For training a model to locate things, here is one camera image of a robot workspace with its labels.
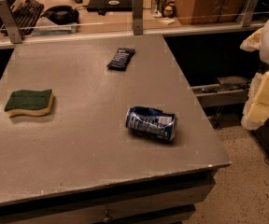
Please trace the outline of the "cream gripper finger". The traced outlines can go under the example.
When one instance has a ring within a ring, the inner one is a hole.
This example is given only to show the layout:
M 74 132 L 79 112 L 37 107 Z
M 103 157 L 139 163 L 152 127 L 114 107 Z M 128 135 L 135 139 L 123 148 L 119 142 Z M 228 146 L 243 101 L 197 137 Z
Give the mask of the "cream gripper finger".
M 246 38 L 240 45 L 240 49 L 248 52 L 253 52 L 260 48 L 260 40 L 262 35 L 262 28 L 255 31 L 252 35 Z
M 269 70 L 256 73 L 248 91 L 241 125 L 247 130 L 259 129 L 269 119 Z

